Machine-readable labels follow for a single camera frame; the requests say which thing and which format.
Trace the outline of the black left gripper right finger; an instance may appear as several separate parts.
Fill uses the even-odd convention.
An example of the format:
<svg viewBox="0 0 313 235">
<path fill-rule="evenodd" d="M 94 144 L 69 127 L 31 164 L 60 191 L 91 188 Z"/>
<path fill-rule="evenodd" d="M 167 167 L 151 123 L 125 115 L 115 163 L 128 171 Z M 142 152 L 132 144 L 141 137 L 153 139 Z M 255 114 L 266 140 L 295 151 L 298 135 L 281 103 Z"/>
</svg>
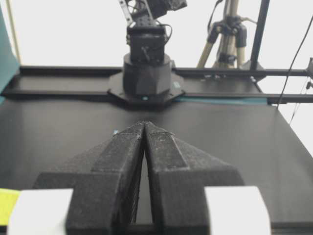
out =
<svg viewBox="0 0 313 235">
<path fill-rule="evenodd" d="M 153 223 L 165 235 L 207 235 L 206 186 L 243 186 L 227 162 L 145 123 L 146 160 Z"/>
</svg>

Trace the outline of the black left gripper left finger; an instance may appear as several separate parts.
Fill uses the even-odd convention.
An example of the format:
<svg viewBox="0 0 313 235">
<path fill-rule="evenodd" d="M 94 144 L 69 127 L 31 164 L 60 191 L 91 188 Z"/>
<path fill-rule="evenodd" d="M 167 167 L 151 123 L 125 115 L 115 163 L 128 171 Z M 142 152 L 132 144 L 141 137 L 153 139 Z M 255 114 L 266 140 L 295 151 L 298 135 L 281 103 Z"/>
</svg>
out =
<svg viewBox="0 0 313 235">
<path fill-rule="evenodd" d="M 137 122 L 37 177 L 34 189 L 73 189 L 66 234 L 112 235 L 136 221 L 144 129 Z"/>
</svg>

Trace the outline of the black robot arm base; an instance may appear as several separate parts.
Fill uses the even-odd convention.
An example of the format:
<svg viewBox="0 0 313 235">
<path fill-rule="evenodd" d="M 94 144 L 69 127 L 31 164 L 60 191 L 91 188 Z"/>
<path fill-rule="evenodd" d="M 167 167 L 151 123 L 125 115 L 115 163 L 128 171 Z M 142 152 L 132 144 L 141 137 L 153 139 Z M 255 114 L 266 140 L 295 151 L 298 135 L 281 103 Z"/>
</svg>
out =
<svg viewBox="0 0 313 235">
<path fill-rule="evenodd" d="M 185 0 L 120 0 L 127 22 L 126 41 L 130 52 L 124 56 L 120 73 L 109 78 L 108 93 L 128 103 L 161 105 L 184 95 L 183 77 L 173 71 L 165 53 L 171 35 L 157 19 L 168 11 L 187 6 Z"/>
</svg>

